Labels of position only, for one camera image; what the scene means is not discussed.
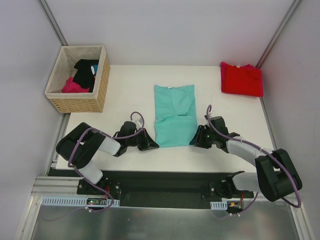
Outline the teal t shirt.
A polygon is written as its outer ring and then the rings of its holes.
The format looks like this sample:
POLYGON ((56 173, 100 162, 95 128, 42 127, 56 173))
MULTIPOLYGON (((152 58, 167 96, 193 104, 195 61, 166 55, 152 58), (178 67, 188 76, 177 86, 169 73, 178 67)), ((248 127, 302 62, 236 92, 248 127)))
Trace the teal t shirt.
POLYGON ((198 128, 195 86, 154 86, 155 142, 161 148, 185 147, 198 128))

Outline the woven wicker basket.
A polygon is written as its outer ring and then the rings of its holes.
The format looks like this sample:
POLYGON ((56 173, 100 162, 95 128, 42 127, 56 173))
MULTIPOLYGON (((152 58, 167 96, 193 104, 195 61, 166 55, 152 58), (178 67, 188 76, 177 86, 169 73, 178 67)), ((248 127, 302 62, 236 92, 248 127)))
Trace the woven wicker basket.
POLYGON ((103 45, 62 46, 45 88, 45 95, 60 113, 101 113, 104 109, 110 65, 103 45), (81 59, 98 60, 92 92, 63 93, 67 79, 81 59))

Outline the red t shirt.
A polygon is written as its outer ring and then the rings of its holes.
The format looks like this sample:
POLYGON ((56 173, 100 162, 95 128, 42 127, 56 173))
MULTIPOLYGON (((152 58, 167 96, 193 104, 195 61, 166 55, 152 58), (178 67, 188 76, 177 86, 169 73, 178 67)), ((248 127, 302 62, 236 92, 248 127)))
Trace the red t shirt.
POLYGON ((261 98, 264 96, 262 71, 250 64, 237 67, 220 63, 221 92, 261 98))

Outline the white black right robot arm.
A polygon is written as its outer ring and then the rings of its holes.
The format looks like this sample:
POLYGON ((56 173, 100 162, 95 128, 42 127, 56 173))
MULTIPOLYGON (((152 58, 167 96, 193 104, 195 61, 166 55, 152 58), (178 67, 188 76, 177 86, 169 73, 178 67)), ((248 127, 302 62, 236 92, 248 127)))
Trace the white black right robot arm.
POLYGON ((235 132, 229 132, 221 116, 206 115, 205 119, 207 123, 198 126, 189 143, 191 146, 203 149, 215 146, 255 167, 255 172, 240 170, 227 175, 216 187, 218 194, 224 198, 234 198, 244 191, 261 193, 270 202, 283 200, 300 208, 302 200, 299 190, 303 184, 286 150, 267 150, 235 132))

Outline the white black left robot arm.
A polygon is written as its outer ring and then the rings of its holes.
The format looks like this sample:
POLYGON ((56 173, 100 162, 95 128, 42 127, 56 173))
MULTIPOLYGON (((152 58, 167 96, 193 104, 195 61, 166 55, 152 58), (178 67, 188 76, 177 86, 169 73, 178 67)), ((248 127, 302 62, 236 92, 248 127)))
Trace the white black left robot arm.
POLYGON ((105 191, 106 183, 102 180, 102 171, 93 161, 94 155, 97 151, 102 151, 119 157, 126 153, 129 147, 137 147, 144 152, 160 146, 144 127, 138 127, 132 121, 125 121, 112 137, 82 122, 58 142, 55 150, 71 168, 79 171, 80 176, 89 180, 89 190, 99 195, 105 191))

